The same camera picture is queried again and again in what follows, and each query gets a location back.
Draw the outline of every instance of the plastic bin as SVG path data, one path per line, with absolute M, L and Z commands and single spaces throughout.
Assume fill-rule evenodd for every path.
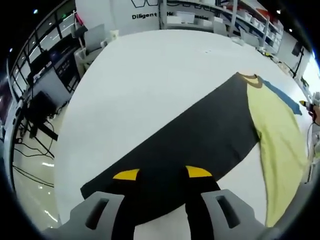
M 179 16 L 168 16 L 166 19 L 166 22 L 168 24 L 181 24 L 182 23 L 182 19 Z
M 252 16 L 246 11 L 246 10 L 240 10 L 237 12 L 237 14 L 244 18 L 247 22 L 250 22 Z
M 183 24 L 195 23 L 195 14 L 192 12 L 177 11 L 176 16 L 181 18 Z
M 268 37 L 269 37 L 272 41 L 274 41 L 274 40 L 276 39 L 276 35 L 275 35 L 273 32 L 270 32 L 270 33 L 268 34 Z
M 197 24 L 204 27 L 211 27 L 212 21 L 205 20 L 205 19 L 198 19 Z
M 252 17 L 250 22 L 255 26 L 256 28 L 259 26 L 260 21 L 256 19 L 255 17 Z
M 265 30 L 265 25 L 262 22 L 259 22 L 258 29 L 263 32 Z

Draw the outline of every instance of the blue sleeve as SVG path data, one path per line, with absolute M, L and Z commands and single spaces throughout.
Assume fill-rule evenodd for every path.
M 279 98 L 281 98 L 282 101 L 284 101 L 293 111 L 294 114 L 302 115 L 300 111 L 300 106 L 298 103 L 293 101 L 287 94 L 285 94 L 280 89 L 273 86 L 270 82 L 263 80 L 263 83 L 266 87 L 268 87 L 272 92 L 278 95 Z

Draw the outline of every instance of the window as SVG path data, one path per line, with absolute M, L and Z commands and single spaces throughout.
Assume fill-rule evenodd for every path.
M 71 33 L 71 29 L 74 27 L 74 14 L 71 14 L 59 25 L 62 37 L 66 37 Z
M 24 92 L 27 88 L 27 84 L 26 84 L 24 78 L 22 77 L 21 72 L 19 71 L 19 69 L 17 67 L 14 68 L 13 76 L 15 78 L 15 83 L 18 85 L 18 91 L 16 93 L 21 92 L 21 91 Z
M 30 63 L 32 63 L 40 55 L 40 53 L 41 52 L 39 47 L 36 47 L 35 49 L 33 49 L 31 54 L 29 55 Z
M 60 41 L 58 29 L 54 28 L 44 39 L 41 40 L 40 46 L 44 50 L 51 49 L 57 42 Z
M 67 1 L 63 4 L 57 11 L 58 21 L 61 19 L 65 19 L 76 9 L 76 4 L 74 0 Z
M 37 36 L 41 39 L 46 32 L 56 24 L 55 15 L 52 14 L 43 24 L 36 30 Z
M 33 35 L 25 46 L 26 54 L 30 55 L 36 46 L 36 36 Z
M 24 79 L 28 78 L 30 71 L 29 63 L 26 61 L 22 66 L 20 66 L 21 75 L 24 77 Z
M 21 55 L 20 55 L 20 57 L 19 57 L 19 59 L 18 59 L 18 62 L 17 62 L 18 66 L 21 68 L 21 66 L 24 64 L 24 62 L 25 62 L 26 60 L 27 60 L 27 59 L 26 59 L 26 55 L 25 55 L 25 53 L 22 51 L 22 53 L 21 53 Z

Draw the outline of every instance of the black cloth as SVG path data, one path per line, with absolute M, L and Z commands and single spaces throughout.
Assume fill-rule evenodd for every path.
M 86 183 L 81 193 L 85 199 L 96 191 L 126 194 L 125 187 L 114 187 L 113 177 L 140 169 L 133 204 L 136 224 L 146 223 L 186 202 L 190 189 L 184 182 L 185 166 L 205 169 L 218 181 L 258 141 L 248 106 L 247 83 L 235 74 Z

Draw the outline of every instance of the yellow shirt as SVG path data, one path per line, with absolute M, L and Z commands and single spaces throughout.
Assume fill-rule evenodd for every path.
M 266 225 L 272 227 L 294 198 L 306 170 L 305 142 L 289 106 L 261 85 L 257 76 L 243 78 L 248 82 L 249 110 L 260 138 L 267 193 Z

